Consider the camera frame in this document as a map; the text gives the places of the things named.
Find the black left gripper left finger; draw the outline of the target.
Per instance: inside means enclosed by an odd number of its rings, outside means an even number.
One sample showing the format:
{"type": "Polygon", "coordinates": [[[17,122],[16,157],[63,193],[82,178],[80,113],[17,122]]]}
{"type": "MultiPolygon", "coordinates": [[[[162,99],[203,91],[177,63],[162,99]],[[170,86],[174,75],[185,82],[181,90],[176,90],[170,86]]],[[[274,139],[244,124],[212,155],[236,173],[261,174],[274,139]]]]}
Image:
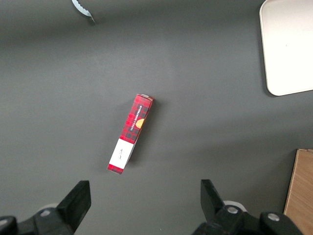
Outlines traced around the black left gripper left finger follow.
{"type": "Polygon", "coordinates": [[[2,235],[73,235],[91,207],[89,181],[79,181],[56,207],[39,210],[25,221],[0,218],[2,235]]]}

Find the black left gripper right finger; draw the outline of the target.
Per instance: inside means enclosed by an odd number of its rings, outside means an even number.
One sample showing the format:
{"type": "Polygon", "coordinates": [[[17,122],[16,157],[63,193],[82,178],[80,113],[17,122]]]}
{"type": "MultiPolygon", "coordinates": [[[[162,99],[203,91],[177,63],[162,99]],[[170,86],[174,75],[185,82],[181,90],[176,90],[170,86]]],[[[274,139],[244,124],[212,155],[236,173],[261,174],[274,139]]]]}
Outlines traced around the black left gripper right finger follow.
{"type": "Polygon", "coordinates": [[[227,205],[211,180],[201,180],[201,208],[206,221],[194,235],[301,235],[292,220],[278,212],[254,217],[236,205],[227,205]]]}

